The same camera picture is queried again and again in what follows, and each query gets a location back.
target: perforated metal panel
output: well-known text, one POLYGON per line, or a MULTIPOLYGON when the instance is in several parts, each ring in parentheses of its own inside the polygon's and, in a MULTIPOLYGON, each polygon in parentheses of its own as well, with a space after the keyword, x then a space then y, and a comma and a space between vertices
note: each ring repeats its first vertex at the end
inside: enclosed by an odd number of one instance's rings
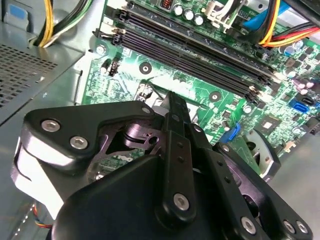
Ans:
POLYGON ((0 44, 0 108, 7 105, 30 85, 36 75, 52 71, 57 64, 0 44))

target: yellow wire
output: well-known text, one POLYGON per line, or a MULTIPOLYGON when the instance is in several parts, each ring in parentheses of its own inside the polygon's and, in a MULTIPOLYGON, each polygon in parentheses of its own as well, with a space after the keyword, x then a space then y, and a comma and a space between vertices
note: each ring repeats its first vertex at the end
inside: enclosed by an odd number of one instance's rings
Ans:
POLYGON ((39 43, 39 47, 43 47, 46 43, 46 40, 49 35, 49 29, 50 29, 50 2, 49 0, 44 0, 44 6, 45 6, 45 31, 43 38, 41 42, 39 43))
POLYGON ((272 33, 274 31, 274 28, 275 28, 275 25, 277 22, 278 14, 279 14, 279 7, 280 7, 280 0, 276 0, 274 14, 273 14, 270 28, 269 28, 268 32, 266 33, 266 35, 264 36, 264 38, 259 42, 259 44, 264 44, 268 40, 268 38, 270 36, 272 36, 272 33))
POLYGON ((270 47, 280 47, 280 46, 283 46, 283 45, 288 45, 288 44, 291 44, 291 43, 293 43, 293 42, 295 42, 295 41, 297 41, 299 39, 305 38, 311 32, 314 32, 314 31, 301 33, 301 34, 299 34, 297 36, 293 36, 293 37, 290 37, 290 38, 287 38, 287 39, 281 40, 281 41, 272 41, 272 42, 268 43, 268 46, 270 46, 270 47))

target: electronic component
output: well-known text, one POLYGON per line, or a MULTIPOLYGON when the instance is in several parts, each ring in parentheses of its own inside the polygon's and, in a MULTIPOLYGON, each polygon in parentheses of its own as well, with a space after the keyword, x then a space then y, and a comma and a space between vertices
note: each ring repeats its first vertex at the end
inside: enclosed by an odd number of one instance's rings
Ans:
POLYGON ((107 71, 108 71, 108 68, 109 68, 110 65, 111 65, 111 63, 112 63, 112 60, 111 60, 110 58, 108 58, 107 60, 105 60, 105 61, 103 62, 103 64, 101 65, 101 67, 100 67, 100 72, 101 72, 102 74, 106 74, 107 71))
POLYGON ((299 60, 301 61, 301 62, 303 62, 305 59, 307 58, 307 55, 306 54, 301 54, 300 56, 299 56, 299 60))
POLYGON ((228 118, 230 118, 230 116, 231 116, 231 113, 229 112, 229 111, 224 111, 224 113, 222 114, 222 117, 224 117, 225 119, 228 119, 228 118))
POLYGON ((278 51, 279 51, 279 53, 289 57, 289 56, 295 54, 296 49, 292 45, 289 45, 289 46, 285 45, 285 46, 280 46, 278 48, 278 51))
POLYGON ((283 71, 283 74, 285 76, 287 76, 288 78, 292 79, 297 75, 297 72, 293 69, 293 68, 287 68, 283 71))
POLYGON ((159 7, 167 12, 170 12, 173 4, 174 0, 161 0, 159 7))
POLYGON ((287 67, 287 68, 292 68, 294 66, 294 64, 296 63, 296 60, 294 60, 293 58, 289 57, 284 65, 287 67))
POLYGON ((193 22, 196 26, 201 26, 204 23, 204 18, 202 17, 201 14, 197 13, 194 16, 193 22))
POLYGON ((299 68, 301 66, 301 62, 300 61, 295 61, 295 63, 293 64, 294 68, 299 68))
POLYGON ((294 117, 292 118, 292 120, 296 122, 296 121, 299 120, 299 118, 300 118, 300 115, 297 114, 297 115, 294 115, 294 117))
POLYGON ((307 55, 310 55, 310 54, 312 54, 313 52, 314 52, 314 48, 313 48, 313 47, 310 47, 310 46, 304 51, 304 53, 307 54, 307 55))
POLYGON ((240 130, 241 130, 241 126, 237 122, 232 129, 230 129, 229 131, 225 132, 222 135, 222 137, 220 138, 220 142, 226 144, 226 143, 232 141, 237 136, 237 134, 240 132, 240 130))
POLYGON ((306 114, 307 112, 309 112, 309 107, 306 106, 305 104, 303 104, 302 102, 299 102, 295 99, 292 99, 290 102, 289 102, 289 106, 292 107, 293 109, 303 113, 303 114, 306 114))
POLYGON ((304 69, 305 70, 310 70, 311 66, 309 64, 305 65, 304 69))
POLYGON ((298 40, 298 41, 296 41, 296 42, 294 43, 294 47, 295 47, 296 49, 301 49, 303 46, 304 46, 304 41, 302 41, 302 40, 298 40))
POLYGON ((213 91, 212 93, 209 94, 209 100, 210 102, 218 102, 221 99, 221 93, 218 91, 213 91))
POLYGON ((147 74, 151 73, 152 66, 149 62, 145 61, 139 65, 139 71, 140 71, 140 73, 147 75, 147 74))
POLYGON ((223 127, 223 130, 225 130, 226 132, 230 130, 230 126, 227 121, 222 121, 221 125, 223 127))
POLYGON ((252 111, 252 107, 251 107, 251 106, 245 105, 245 106, 243 107, 243 112, 244 112, 245 114, 249 114, 249 113, 251 113, 251 111, 252 111))
POLYGON ((183 18, 185 20, 191 21, 192 19, 194 19, 194 17, 195 17, 195 13, 190 8, 187 8, 184 10, 183 18))
POLYGON ((281 120, 273 116, 265 115, 254 129, 265 136, 269 136, 281 124, 281 122, 281 120))
POLYGON ((298 93, 297 95, 295 95, 294 98, 295 100, 309 106, 314 106, 316 104, 315 100, 313 100, 310 96, 302 95, 301 93, 298 93))
POLYGON ((318 53, 318 54, 315 56, 314 59, 317 60, 317 61, 320 61, 320 53, 318 53))
POLYGON ((316 135, 320 131, 320 121, 316 117, 311 117, 304 125, 302 125, 302 128, 312 135, 316 135))
POLYGON ((184 8, 180 4, 176 4, 173 6, 173 13, 174 15, 181 16, 184 12, 184 8))

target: black connector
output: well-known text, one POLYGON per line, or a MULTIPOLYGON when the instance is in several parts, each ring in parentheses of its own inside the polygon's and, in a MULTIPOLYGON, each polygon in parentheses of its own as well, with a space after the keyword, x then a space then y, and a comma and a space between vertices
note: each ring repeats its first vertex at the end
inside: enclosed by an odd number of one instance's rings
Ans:
POLYGON ((316 135, 320 131, 320 121, 316 117, 311 117, 302 128, 312 135, 316 135))
POLYGON ((316 104, 315 100, 313 100, 310 96, 302 95, 300 93, 295 95, 295 99, 301 103, 308 105, 308 106, 314 106, 316 104))

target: silver screw head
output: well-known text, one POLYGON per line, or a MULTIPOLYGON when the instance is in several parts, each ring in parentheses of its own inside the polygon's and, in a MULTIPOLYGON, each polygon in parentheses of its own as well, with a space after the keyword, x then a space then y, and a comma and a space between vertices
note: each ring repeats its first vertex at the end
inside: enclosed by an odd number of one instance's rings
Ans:
POLYGON ((45 120, 41 123, 43 130, 54 133, 60 129, 60 124, 55 120, 45 120))
POLYGON ((151 111, 146 107, 143 107, 142 111, 144 111, 146 114, 150 114, 151 113, 151 111))
POLYGON ((96 53, 102 55, 106 52, 106 48, 103 45, 98 45, 95 49, 96 53))
POLYGON ((197 131, 197 132, 201 132, 201 127, 199 127, 198 125, 194 125, 194 129, 197 131))
POLYGON ((283 223, 284 223, 286 229, 288 229, 290 233, 292 233, 292 234, 296 233, 295 228, 291 225, 290 222, 288 222, 287 220, 284 220, 283 223))
POLYGON ((254 223, 246 216, 243 216, 241 218, 241 224, 248 233, 250 233, 251 235, 256 234, 257 230, 254 223))
POLYGON ((82 136, 74 136, 70 139, 70 145, 78 150, 83 150, 88 147, 88 141, 82 136))
POLYGON ((298 227, 301 230, 301 232, 303 232, 304 234, 308 234, 308 229, 306 228, 305 225, 303 225, 302 222, 296 221, 296 224, 298 225, 298 227))
POLYGON ((189 201, 186 196, 182 195, 181 193, 176 193, 173 196, 173 202, 176 207, 182 211, 187 211, 189 209, 189 201))
POLYGON ((226 152, 229 152, 229 151, 230 151, 230 149, 229 149, 229 147, 228 147, 227 145, 222 145, 222 149, 223 149, 224 151, 226 151, 226 152))

